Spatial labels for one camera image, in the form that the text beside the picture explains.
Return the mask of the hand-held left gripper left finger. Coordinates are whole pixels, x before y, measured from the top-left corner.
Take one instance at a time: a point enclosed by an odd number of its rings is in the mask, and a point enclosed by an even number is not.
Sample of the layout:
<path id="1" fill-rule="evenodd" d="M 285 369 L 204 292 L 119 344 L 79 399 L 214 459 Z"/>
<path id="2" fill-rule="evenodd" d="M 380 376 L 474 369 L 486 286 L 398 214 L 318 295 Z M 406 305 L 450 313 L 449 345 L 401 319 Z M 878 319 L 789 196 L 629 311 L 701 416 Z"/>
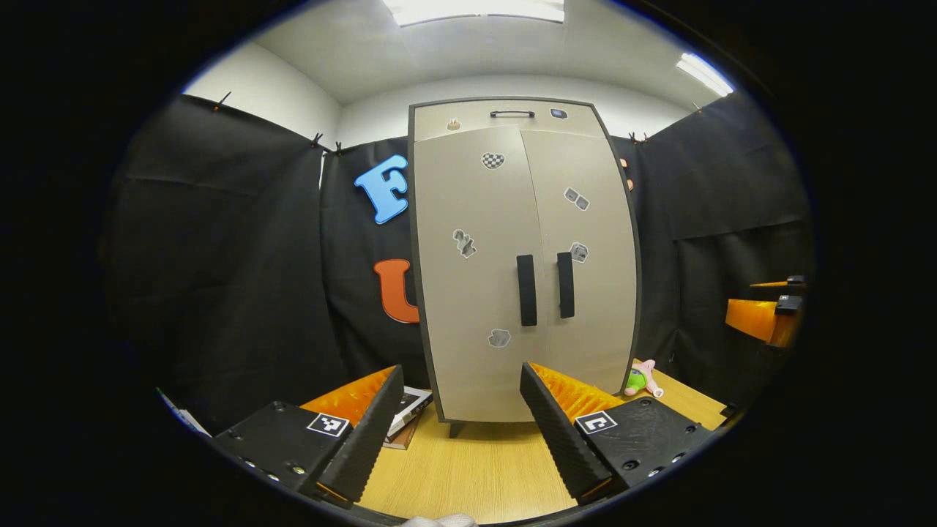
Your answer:
<path id="1" fill-rule="evenodd" d="M 404 392 L 401 365 L 384 368 L 304 405 L 272 401 L 214 443 L 292 493 L 352 506 L 361 500 Z"/>

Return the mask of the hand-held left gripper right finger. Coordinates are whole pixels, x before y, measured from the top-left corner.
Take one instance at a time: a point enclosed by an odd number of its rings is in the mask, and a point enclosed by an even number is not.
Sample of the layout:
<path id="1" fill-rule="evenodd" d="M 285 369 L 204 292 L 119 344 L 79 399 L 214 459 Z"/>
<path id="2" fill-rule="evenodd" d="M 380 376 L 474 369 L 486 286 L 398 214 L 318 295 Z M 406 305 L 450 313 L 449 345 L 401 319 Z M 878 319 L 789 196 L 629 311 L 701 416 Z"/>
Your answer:
<path id="1" fill-rule="evenodd" d="M 579 506 L 642 486 L 715 438 L 659 398 L 623 401 L 531 362 L 522 366 L 520 393 Z"/>

